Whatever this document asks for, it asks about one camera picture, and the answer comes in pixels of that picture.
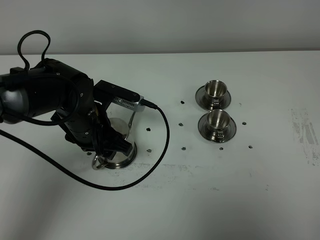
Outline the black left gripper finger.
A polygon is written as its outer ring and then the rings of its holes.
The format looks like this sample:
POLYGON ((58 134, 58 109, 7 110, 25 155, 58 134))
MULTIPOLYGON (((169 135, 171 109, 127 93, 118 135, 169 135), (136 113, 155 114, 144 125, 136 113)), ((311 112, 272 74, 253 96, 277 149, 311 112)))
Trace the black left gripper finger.
POLYGON ((133 150, 133 145, 126 141, 122 134, 116 132, 115 134, 105 134, 102 140, 102 156, 107 158, 113 152, 120 152, 128 156, 133 150))

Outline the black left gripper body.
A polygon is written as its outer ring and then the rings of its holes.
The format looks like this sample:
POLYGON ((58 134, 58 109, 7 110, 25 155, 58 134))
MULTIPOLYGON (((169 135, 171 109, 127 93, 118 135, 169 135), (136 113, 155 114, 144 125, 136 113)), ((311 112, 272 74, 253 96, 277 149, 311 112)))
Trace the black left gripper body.
POLYGON ((117 150, 118 132, 111 126, 103 106, 94 101, 81 103, 78 112, 59 127, 65 132, 65 139, 83 151, 111 153, 117 150))

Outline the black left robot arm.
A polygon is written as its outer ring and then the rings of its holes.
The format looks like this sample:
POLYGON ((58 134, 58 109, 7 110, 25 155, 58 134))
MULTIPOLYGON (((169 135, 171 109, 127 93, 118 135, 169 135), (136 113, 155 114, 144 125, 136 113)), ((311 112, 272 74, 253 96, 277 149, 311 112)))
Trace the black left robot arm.
POLYGON ((94 83, 55 59, 47 58, 34 68, 15 67, 0 77, 2 122, 59 126, 68 142, 105 158, 133 150, 107 116, 107 108, 118 100, 130 104, 139 95, 104 80, 94 83))

